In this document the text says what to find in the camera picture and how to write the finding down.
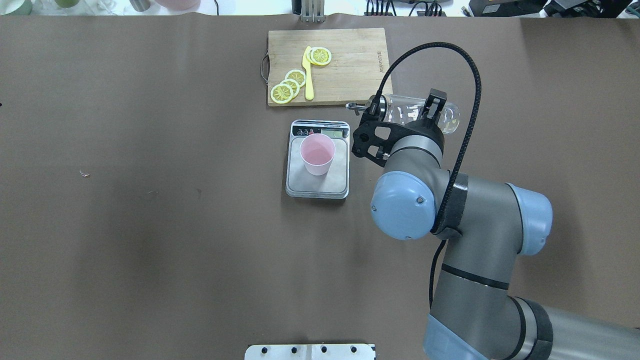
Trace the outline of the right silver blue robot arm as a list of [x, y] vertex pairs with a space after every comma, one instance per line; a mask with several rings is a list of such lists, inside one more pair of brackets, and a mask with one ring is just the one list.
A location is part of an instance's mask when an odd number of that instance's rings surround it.
[[459, 174], [444, 204], [450, 171], [442, 139], [418, 121], [388, 155], [370, 203], [375, 225], [393, 239], [433, 234], [446, 251], [423, 350], [430, 360], [637, 360], [639, 330], [590, 319], [508, 294], [518, 256], [539, 253], [553, 225], [546, 196], [511, 183]]

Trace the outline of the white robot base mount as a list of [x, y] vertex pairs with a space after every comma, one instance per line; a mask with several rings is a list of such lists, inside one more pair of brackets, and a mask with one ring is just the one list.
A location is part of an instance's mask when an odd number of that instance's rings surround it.
[[374, 344], [254, 344], [247, 347], [245, 360], [376, 360]]

